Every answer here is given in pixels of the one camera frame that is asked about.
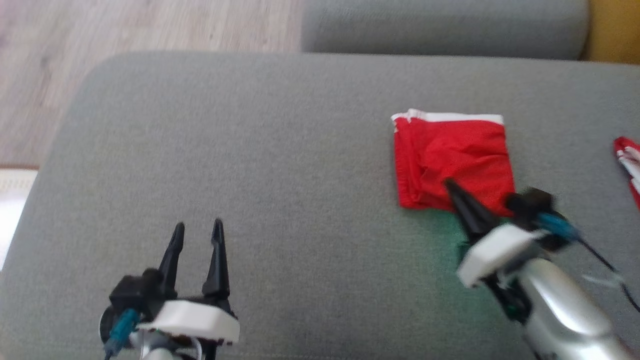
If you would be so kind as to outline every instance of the gray fabric upholstery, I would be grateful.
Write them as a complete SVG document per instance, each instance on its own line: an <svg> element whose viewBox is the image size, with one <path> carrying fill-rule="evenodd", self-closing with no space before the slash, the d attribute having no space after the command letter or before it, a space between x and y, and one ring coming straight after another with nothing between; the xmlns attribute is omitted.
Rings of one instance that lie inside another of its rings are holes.
<svg viewBox="0 0 640 360"><path fill-rule="evenodd" d="M389 116L503 114L518 189L557 194L640 294L640 213L611 149L640 139L637 94L640 67L595 63L113 58L81 87L26 204L0 273L0 349L100 359L99 315L121 276L157 266L183 220L177 290L197 294L222 217L241 342L221 359L530 358L488 292L457 280L453 215L397 206ZM577 247L558 262L606 274ZM584 285L639 350L622 295Z"/></svg>
<svg viewBox="0 0 640 360"><path fill-rule="evenodd" d="M577 59L588 20L587 0L307 0L302 48Z"/></svg>

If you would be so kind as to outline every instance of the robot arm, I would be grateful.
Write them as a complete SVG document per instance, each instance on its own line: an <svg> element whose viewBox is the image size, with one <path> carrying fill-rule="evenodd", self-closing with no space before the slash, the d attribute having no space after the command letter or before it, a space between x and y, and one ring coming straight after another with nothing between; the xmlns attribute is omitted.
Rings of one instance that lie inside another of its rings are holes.
<svg viewBox="0 0 640 360"><path fill-rule="evenodd" d="M551 195L537 189L507 201L512 223L499 225L471 194L446 182L467 233L458 277L466 287L485 284L507 317L522 324L537 359L635 359L615 334L609 317L548 255L565 246L570 231L553 209Z"/></svg>
<svg viewBox="0 0 640 360"><path fill-rule="evenodd" d="M185 349L193 349L196 360L213 360L218 346L238 342L240 324L228 301L222 221L214 224L211 265L200 297L180 299L174 289L183 243L184 224L179 223L159 268L126 275L111 292L111 306L100 319L107 360L123 347L139 349L143 360L194 359Z"/></svg>

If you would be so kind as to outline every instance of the red towel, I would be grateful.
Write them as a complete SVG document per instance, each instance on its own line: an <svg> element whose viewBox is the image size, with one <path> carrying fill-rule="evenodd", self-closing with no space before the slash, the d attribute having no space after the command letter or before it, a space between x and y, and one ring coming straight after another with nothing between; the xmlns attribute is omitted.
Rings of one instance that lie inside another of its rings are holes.
<svg viewBox="0 0 640 360"><path fill-rule="evenodd" d="M501 115L394 115L400 206L453 211L444 179L453 177L487 208L511 216L504 199L515 192Z"/></svg>

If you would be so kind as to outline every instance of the white trim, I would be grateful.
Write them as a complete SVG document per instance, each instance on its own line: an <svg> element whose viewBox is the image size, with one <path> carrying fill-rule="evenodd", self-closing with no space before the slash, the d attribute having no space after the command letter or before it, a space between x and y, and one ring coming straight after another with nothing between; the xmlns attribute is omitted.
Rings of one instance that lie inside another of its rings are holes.
<svg viewBox="0 0 640 360"><path fill-rule="evenodd" d="M631 185L634 186L637 193L640 193L640 181L638 181L638 179L636 178L631 179Z"/></svg>
<svg viewBox="0 0 640 360"><path fill-rule="evenodd" d="M629 156L631 156L634 160L640 161L640 151L636 150L635 147L627 146L625 147L625 151Z"/></svg>
<svg viewBox="0 0 640 360"><path fill-rule="evenodd" d="M391 116L391 121L395 123L396 119L400 117L406 118L408 122L411 122L412 118L428 122L482 120L504 125L504 118L497 114L428 113L418 109L409 109L406 113L397 113Z"/></svg>
<svg viewBox="0 0 640 360"><path fill-rule="evenodd" d="M637 161L628 159L624 156L618 158L618 160L620 161L622 166L625 167L631 177L633 177L634 179L640 179L640 165L638 165Z"/></svg>

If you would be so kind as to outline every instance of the red cloth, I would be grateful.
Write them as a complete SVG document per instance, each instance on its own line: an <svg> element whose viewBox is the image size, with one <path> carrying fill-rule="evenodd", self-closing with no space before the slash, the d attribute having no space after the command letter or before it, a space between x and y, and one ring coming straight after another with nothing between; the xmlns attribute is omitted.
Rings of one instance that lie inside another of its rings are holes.
<svg viewBox="0 0 640 360"><path fill-rule="evenodd" d="M624 165L631 175L631 180L629 180L629 189L634 197L636 206L640 209L640 192L634 184L634 182L637 184L638 181L640 181L640 179L637 178L637 173L640 172L640 145L629 138L621 136L613 141L613 151L618 157L620 163Z"/></svg>
<svg viewBox="0 0 640 360"><path fill-rule="evenodd" d="M453 177L487 208L511 216L515 192L500 115L425 113L392 117L400 206L453 211L443 181Z"/></svg>

